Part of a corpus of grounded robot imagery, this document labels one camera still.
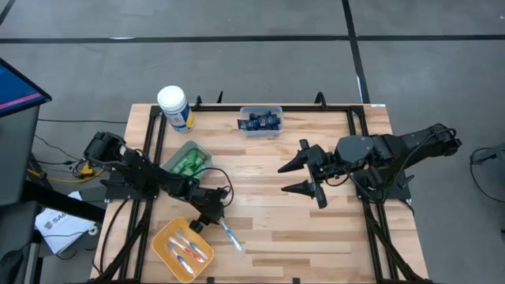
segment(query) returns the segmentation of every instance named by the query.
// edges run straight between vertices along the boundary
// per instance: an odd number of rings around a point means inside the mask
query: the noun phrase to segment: wooden table
[[[364,108],[370,134],[391,133],[384,106],[364,105]],[[150,104],[132,106],[125,132],[131,148],[144,145],[150,109]],[[224,169],[233,182],[235,198],[225,210],[226,222],[245,248],[245,253],[237,252],[221,227],[206,227],[201,234],[214,248],[215,258],[196,282],[205,282],[207,277],[215,277],[216,282],[292,282],[292,278],[300,278],[302,282],[375,282],[363,207],[351,181],[338,188],[323,185],[328,206],[322,210],[307,196],[280,190],[284,185],[309,178],[307,170],[277,173],[280,166],[295,156],[300,139],[334,151],[339,138],[349,136],[345,113],[285,112],[284,132],[275,139],[245,138],[237,130],[236,112],[194,114],[196,125],[189,133],[176,133],[170,126],[166,127],[160,164],[187,140],[211,152],[214,165]],[[209,172],[202,184],[215,188],[225,185],[226,180],[219,172]],[[107,206],[103,228],[109,226],[120,203],[115,201]],[[111,230],[106,264],[124,243],[131,203],[122,209]],[[386,202],[385,208],[395,247],[416,273],[427,278],[412,212],[397,201]],[[172,218],[184,216],[191,220],[198,215],[188,204],[160,194],[152,212],[142,282],[177,281],[152,251],[151,239]],[[95,263],[99,262],[104,234],[102,230]],[[384,277],[387,277],[387,261],[381,245],[380,250]],[[137,245],[130,256],[128,277],[133,276],[136,257]]]

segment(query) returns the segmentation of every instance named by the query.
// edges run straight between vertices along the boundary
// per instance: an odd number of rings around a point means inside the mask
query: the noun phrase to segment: white toothbrush
[[[174,246],[170,245],[168,249],[175,255],[177,260],[182,264],[182,266],[189,272],[191,275],[195,275],[195,271],[186,263],[186,261],[180,256],[174,249]]]
[[[169,237],[169,240],[172,244],[178,246],[179,248],[181,248],[184,252],[190,254],[192,257],[195,258],[196,261],[198,261],[199,263],[204,263],[205,260],[203,258],[201,258],[199,255],[197,255],[196,253],[194,253],[191,249],[189,248],[186,248],[184,245],[181,245],[180,242],[178,242],[176,239],[174,239],[173,237]]]
[[[194,250],[196,250],[196,252],[198,252],[203,258],[205,258],[206,260],[208,260],[208,257],[205,254],[205,252],[202,252],[202,250],[199,249],[192,241],[186,240],[186,238],[184,237],[184,234],[182,234],[182,231],[178,230],[177,231],[177,236],[181,240],[183,240],[186,244],[188,244],[190,247],[192,247]]]
[[[226,234],[228,235],[228,237],[230,238],[231,242],[234,243],[235,245],[235,248],[241,252],[242,251],[242,246],[240,245],[240,243],[237,241],[237,239],[235,238],[235,236],[231,233],[231,230],[228,229],[228,226],[224,223],[224,220],[223,219],[220,219],[219,220],[219,224],[221,224],[221,226],[223,226],[224,230],[226,231]]]

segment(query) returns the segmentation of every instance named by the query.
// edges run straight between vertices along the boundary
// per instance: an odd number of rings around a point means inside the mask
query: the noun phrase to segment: gray floor
[[[350,2],[358,35],[505,33],[499,0]],[[341,2],[330,0],[16,0],[0,26],[0,38],[346,32]],[[430,277],[502,283],[505,206],[477,191],[468,157],[505,142],[505,42],[374,42],[360,43],[360,50],[370,99],[387,104],[396,133],[439,121],[456,128],[463,142],[457,155],[408,171],[416,176],[413,205]],[[214,102],[223,90],[228,103],[312,102],[318,91],[332,103],[360,102],[347,42],[1,44],[0,56],[53,95],[41,118],[126,120],[131,103],[155,102],[168,84],[181,86],[192,101],[202,95]],[[98,130],[121,134],[124,125],[40,122],[37,133],[79,155]],[[40,141],[33,151],[42,160],[65,159]],[[505,200],[502,172],[495,163],[476,169],[482,186]],[[93,254],[48,257],[43,283],[86,280]]]

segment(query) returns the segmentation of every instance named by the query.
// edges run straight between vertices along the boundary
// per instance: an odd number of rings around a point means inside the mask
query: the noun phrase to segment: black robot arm
[[[95,134],[84,151],[84,157],[97,166],[116,169],[126,184],[151,193],[147,195],[155,196],[159,190],[163,190],[169,196],[191,204],[201,213],[198,223],[217,223],[224,216],[222,200],[228,191],[223,188],[204,189],[197,178],[167,172],[152,163],[141,150],[126,147],[126,142],[117,135]],[[201,228],[192,223],[192,229],[197,232]]]
[[[320,183],[355,173],[365,177],[364,186],[358,185],[362,194],[384,202],[404,169],[428,157],[453,155],[461,145],[455,135],[453,129],[436,124],[403,136],[348,136],[339,140],[333,153],[317,144],[309,147],[307,140],[300,140],[301,151],[278,172],[300,170],[307,164],[312,182],[288,185],[282,191],[315,197],[319,207],[324,208],[327,201]],[[372,198],[370,192],[380,192],[381,198]]]

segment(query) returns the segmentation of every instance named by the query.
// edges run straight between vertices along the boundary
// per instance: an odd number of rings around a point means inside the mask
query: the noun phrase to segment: monitor
[[[0,58],[0,118],[51,101],[51,96]]]

